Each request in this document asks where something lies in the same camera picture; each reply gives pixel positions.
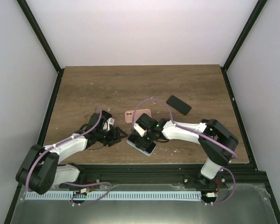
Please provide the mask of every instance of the black cable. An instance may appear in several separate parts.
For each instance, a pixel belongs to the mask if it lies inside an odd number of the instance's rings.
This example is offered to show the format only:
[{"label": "black cable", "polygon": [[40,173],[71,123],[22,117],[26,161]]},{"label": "black cable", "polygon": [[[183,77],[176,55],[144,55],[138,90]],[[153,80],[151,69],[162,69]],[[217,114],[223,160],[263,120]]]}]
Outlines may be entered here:
[{"label": "black cable", "polygon": [[159,140],[155,140],[156,142],[159,142],[159,143],[166,143],[166,142],[169,142],[169,140],[166,140],[166,141],[159,141]]},{"label": "black cable", "polygon": [[86,126],[89,126],[88,124],[83,124],[79,130],[83,130]]},{"label": "black cable", "polygon": [[96,150],[96,149],[100,149],[100,148],[88,148],[88,150]]}]

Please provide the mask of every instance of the phone case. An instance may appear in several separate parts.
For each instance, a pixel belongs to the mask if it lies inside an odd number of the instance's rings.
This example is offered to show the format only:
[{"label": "phone case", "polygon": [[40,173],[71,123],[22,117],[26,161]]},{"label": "phone case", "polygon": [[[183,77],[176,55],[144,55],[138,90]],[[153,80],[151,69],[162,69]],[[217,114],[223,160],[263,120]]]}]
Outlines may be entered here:
[{"label": "phone case", "polygon": [[[132,122],[133,113],[134,113],[134,111],[126,111],[125,112],[126,123],[131,123]],[[134,121],[136,121],[144,113],[146,113],[149,117],[151,117],[151,111],[149,109],[137,110],[136,114],[135,114]]]}]

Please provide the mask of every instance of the white cable tray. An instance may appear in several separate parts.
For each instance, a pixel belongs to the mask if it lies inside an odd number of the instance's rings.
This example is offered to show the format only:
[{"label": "white cable tray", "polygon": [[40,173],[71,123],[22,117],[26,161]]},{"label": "white cable tray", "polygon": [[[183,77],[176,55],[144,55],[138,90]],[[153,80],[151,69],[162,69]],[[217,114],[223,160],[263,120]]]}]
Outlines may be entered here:
[{"label": "white cable tray", "polygon": [[[93,191],[87,196],[77,196],[74,200],[95,200],[106,191]],[[25,200],[70,200],[73,192],[48,191],[43,195],[26,192]],[[200,201],[200,191],[111,191],[104,201]]]}]

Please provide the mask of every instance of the wooden surface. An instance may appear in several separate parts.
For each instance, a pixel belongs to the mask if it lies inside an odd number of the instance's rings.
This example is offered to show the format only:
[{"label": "wooden surface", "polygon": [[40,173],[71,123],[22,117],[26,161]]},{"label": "wooden surface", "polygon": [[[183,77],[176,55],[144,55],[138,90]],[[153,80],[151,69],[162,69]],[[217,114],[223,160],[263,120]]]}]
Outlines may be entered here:
[{"label": "wooden surface", "polygon": [[[66,67],[50,120],[45,144],[69,137],[82,124],[88,123],[96,105],[109,111],[115,125],[130,134],[125,111],[134,110],[148,98],[167,100],[175,95],[192,110],[187,116],[173,109],[175,121],[199,123],[217,119],[239,138],[237,162],[248,162],[236,117],[219,65],[98,66]],[[143,104],[153,118],[169,118],[164,105],[157,101]],[[200,145],[171,140],[157,143],[151,156],[129,146],[124,139],[112,147],[84,150],[64,163],[203,163],[207,156]]]}]

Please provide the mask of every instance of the purple cable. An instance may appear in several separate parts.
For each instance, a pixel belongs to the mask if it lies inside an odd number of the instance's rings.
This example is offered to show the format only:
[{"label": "purple cable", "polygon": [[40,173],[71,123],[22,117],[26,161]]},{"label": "purple cable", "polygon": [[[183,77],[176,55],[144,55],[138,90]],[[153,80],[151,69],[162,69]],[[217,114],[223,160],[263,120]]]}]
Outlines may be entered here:
[{"label": "purple cable", "polygon": [[[90,128],[87,132],[84,132],[84,133],[82,133],[82,134],[80,134],[80,135],[75,136],[74,139],[77,139],[77,138],[79,138],[79,137],[81,137],[81,136],[83,136],[83,135],[85,135],[85,134],[91,132],[91,131],[98,125],[98,123],[99,123],[99,121],[101,120],[101,117],[102,117],[102,108],[101,108],[100,106],[96,106],[95,111],[97,110],[97,107],[100,109],[100,112],[99,112],[98,120],[97,120],[97,122],[95,123],[95,125],[94,125],[92,128]],[[33,165],[31,166],[31,168],[30,168],[30,170],[29,170],[29,172],[28,172],[27,178],[26,178],[25,188],[26,188],[26,191],[27,191],[27,192],[32,192],[32,191],[29,189],[30,177],[31,177],[31,175],[32,175],[33,170],[35,169],[35,167],[36,167],[36,165],[38,164],[38,162],[42,159],[42,157],[44,157],[45,154],[47,154],[47,153],[48,153],[49,151],[51,151],[52,149],[54,149],[54,148],[56,148],[56,147],[58,147],[58,146],[61,146],[61,145],[63,145],[64,143],[67,143],[67,142],[69,142],[69,141],[71,141],[71,140],[73,140],[72,137],[68,137],[68,138],[66,138],[66,139],[64,139],[64,140],[62,140],[62,141],[56,143],[55,146],[51,146],[50,148],[48,148],[48,149],[45,150],[42,154],[39,155],[39,157],[35,160],[35,162],[34,162]]]},{"label": "purple cable", "polygon": [[[71,186],[74,186],[74,187],[92,187],[92,186],[96,186],[96,185],[100,185],[100,184],[108,184],[108,185],[110,186],[110,189],[108,189],[107,192],[104,193],[101,197],[95,199],[95,200],[92,201],[92,202],[82,203],[81,205],[88,205],[88,204],[93,204],[93,203],[95,203],[95,202],[98,202],[98,201],[101,200],[103,197],[106,197],[107,194],[109,194],[110,191],[111,191],[111,189],[112,189],[112,184],[109,183],[109,182],[90,183],[90,184],[84,184],[84,185],[66,182],[65,184],[71,185]],[[75,203],[73,202],[73,200],[74,200],[74,198],[75,198],[76,196],[79,196],[79,195],[84,195],[84,194],[76,194],[76,195],[73,195],[73,197],[71,198],[71,203],[72,203],[72,204],[75,204]]]},{"label": "purple cable", "polygon": [[[230,193],[230,195],[229,195],[227,198],[225,198],[224,200],[222,200],[222,201],[220,201],[220,202],[213,203],[213,205],[222,204],[222,203],[228,201],[228,200],[232,197],[232,195],[233,195],[233,193],[234,193],[234,190],[235,190],[235,178],[234,178],[233,173],[232,173],[229,169],[227,169],[226,167],[222,167],[222,169],[226,170],[226,171],[231,175],[232,180],[233,180],[233,189],[232,189],[232,192]],[[211,204],[211,203],[206,203],[206,202],[205,202],[204,200],[202,200],[202,199],[201,199],[201,202],[204,203],[204,204]]]},{"label": "purple cable", "polygon": [[192,128],[183,127],[183,126],[178,125],[178,124],[173,120],[172,111],[171,111],[170,107],[168,106],[168,104],[166,104],[163,100],[160,100],[160,99],[154,99],[154,98],[153,98],[153,99],[146,99],[146,100],[143,100],[141,103],[139,103],[139,104],[136,106],[136,109],[135,109],[135,111],[134,111],[134,113],[133,113],[132,129],[133,129],[133,125],[134,125],[134,123],[135,123],[135,122],[134,122],[134,119],[135,119],[136,110],[138,109],[138,107],[139,107],[141,104],[143,104],[143,103],[145,103],[145,102],[147,102],[147,101],[151,101],[151,100],[159,101],[159,102],[163,103],[163,104],[168,108],[169,114],[170,114],[170,120],[172,121],[173,124],[176,125],[176,127],[180,128],[180,129],[183,129],[183,130],[186,130],[186,131],[189,131],[189,132],[192,132],[192,133],[197,134],[198,136],[200,136],[200,137],[202,137],[202,138],[205,138],[205,139],[209,140],[210,142],[216,144],[217,146],[221,147],[222,149],[225,149],[227,152],[229,152],[230,154],[232,154],[232,155],[234,156],[234,157],[233,157],[234,159],[236,159],[236,158],[238,157],[238,155],[237,155],[235,152],[233,152],[231,149],[229,149],[229,148],[226,147],[225,145],[221,144],[220,142],[217,142],[216,140],[212,139],[211,137],[209,137],[209,136],[207,136],[207,135],[205,135],[205,134],[202,134],[202,133],[200,133],[200,132],[197,132],[197,131],[195,131],[195,130],[192,129]]}]

